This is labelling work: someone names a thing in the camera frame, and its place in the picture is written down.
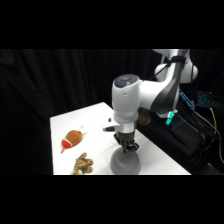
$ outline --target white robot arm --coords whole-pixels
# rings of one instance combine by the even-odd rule
[[[156,112],[160,117],[166,117],[176,109],[179,99],[179,84],[191,82],[192,62],[190,50],[187,49],[154,49],[165,55],[170,61],[159,65],[155,74],[167,66],[158,76],[158,82],[142,81],[136,75],[128,74],[115,79],[112,87],[113,118],[103,125],[104,131],[115,131],[115,138],[122,145],[124,153],[136,151],[138,145],[134,141],[136,121],[139,107]],[[185,64],[175,61],[175,58],[185,57]],[[193,80],[198,70],[194,67]]]

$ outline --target black backdrop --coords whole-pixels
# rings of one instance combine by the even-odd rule
[[[224,50],[191,54],[199,88],[224,95]],[[0,50],[0,172],[52,174],[49,118],[99,102],[111,106],[117,76],[147,79],[160,60],[148,49]]]

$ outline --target tabletop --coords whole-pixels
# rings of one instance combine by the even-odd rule
[[[93,172],[85,175],[113,175],[110,159],[120,148],[112,132],[103,132],[102,124],[113,116],[113,110],[105,103],[96,104],[50,119],[54,175],[70,175],[76,159],[84,152],[92,159]],[[81,142],[61,154],[61,140],[72,130],[81,126]],[[138,130],[135,142],[140,146],[137,154],[141,162],[139,175],[190,175]]]

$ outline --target orange object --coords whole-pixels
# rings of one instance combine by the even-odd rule
[[[80,131],[70,131],[65,139],[62,140],[61,144],[63,146],[63,149],[61,150],[61,153],[65,151],[65,148],[70,148],[74,145],[77,145],[82,139],[82,133]]]

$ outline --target wire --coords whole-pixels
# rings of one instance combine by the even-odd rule
[[[219,135],[219,156],[220,156],[220,159],[221,159],[222,163],[224,164],[224,161],[223,161],[223,158],[222,158],[222,137],[221,137],[221,135],[220,135],[218,129],[217,129],[216,127],[214,127],[214,126],[213,126],[209,121],[207,121],[204,117],[202,117],[199,113],[197,113],[196,111],[194,111],[194,113],[195,113],[198,117],[200,117],[202,120],[204,120],[205,122],[207,122],[207,123],[208,123],[211,127],[213,127],[213,128],[216,130],[216,132],[218,133],[218,135]]]
[[[194,100],[194,93],[193,93],[193,74],[194,74],[194,63],[192,61],[192,69],[191,69],[191,101]]]
[[[157,72],[154,76],[152,76],[152,77],[149,79],[149,81],[152,80],[153,78],[155,78],[157,75],[159,75],[159,73],[161,73],[165,68],[167,68],[167,66],[168,66],[168,64],[167,64],[163,69],[161,69],[159,72]]]
[[[214,111],[213,111],[213,109],[212,108],[209,108],[210,110],[211,110],[211,112],[212,112],[212,116],[213,116],[213,119],[214,119],[214,124],[215,124],[215,135],[216,135],[216,130],[217,130],[217,123],[216,123],[216,119],[215,119],[215,113],[214,113]],[[214,142],[214,138],[212,139],[212,142],[210,143],[210,145],[205,149],[205,150],[203,150],[202,152],[205,152],[206,150],[208,150],[210,147],[211,147],[211,145],[212,145],[212,143]]]
[[[159,75],[159,73],[161,73],[165,68],[168,67],[168,64],[163,68],[161,69],[159,72],[157,72],[154,76],[152,76],[148,81],[152,80],[153,78],[155,78],[157,75]]]

